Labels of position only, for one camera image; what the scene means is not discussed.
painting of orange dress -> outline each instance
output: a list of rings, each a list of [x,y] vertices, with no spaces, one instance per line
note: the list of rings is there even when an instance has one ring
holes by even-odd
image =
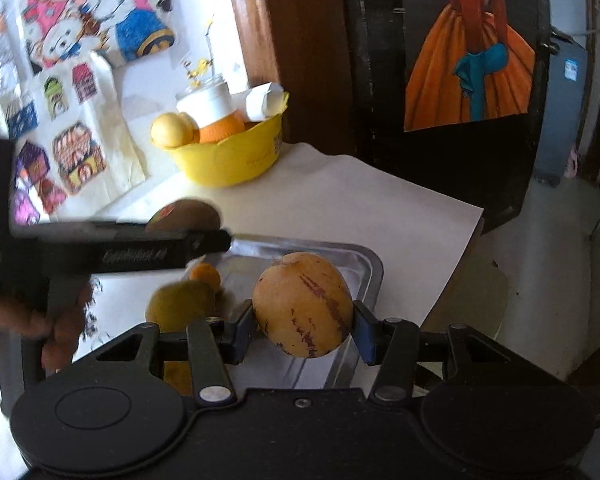
[[[526,113],[534,63],[505,0],[448,0],[408,75],[404,130]]]

orange skirt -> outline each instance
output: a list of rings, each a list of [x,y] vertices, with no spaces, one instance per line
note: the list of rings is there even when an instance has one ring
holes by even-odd
[[[508,32],[508,65],[484,78],[485,119],[526,113],[529,104],[536,54],[515,30],[508,27]],[[490,12],[484,13],[482,39],[485,48],[498,43]],[[405,132],[471,121],[469,98],[453,74],[465,55],[464,20],[446,6],[422,45],[407,83]]]

human hand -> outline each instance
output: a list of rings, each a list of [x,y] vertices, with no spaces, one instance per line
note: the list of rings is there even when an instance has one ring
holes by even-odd
[[[55,322],[39,312],[8,298],[0,298],[0,331],[14,332],[28,338],[46,338],[42,366],[57,370],[71,364],[84,330],[84,307],[91,299],[91,284],[87,283],[74,306],[64,310]]]

small orange fruit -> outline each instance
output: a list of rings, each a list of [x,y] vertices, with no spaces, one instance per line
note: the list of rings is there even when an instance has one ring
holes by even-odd
[[[222,289],[220,273],[213,265],[206,262],[202,262],[193,267],[189,272],[189,279],[206,283],[216,294]]]

kiwi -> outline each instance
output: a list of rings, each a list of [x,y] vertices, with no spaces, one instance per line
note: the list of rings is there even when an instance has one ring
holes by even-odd
[[[180,229],[214,230],[221,226],[220,213],[212,205],[185,198],[163,207],[149,220],[145,230],[177,231]]]

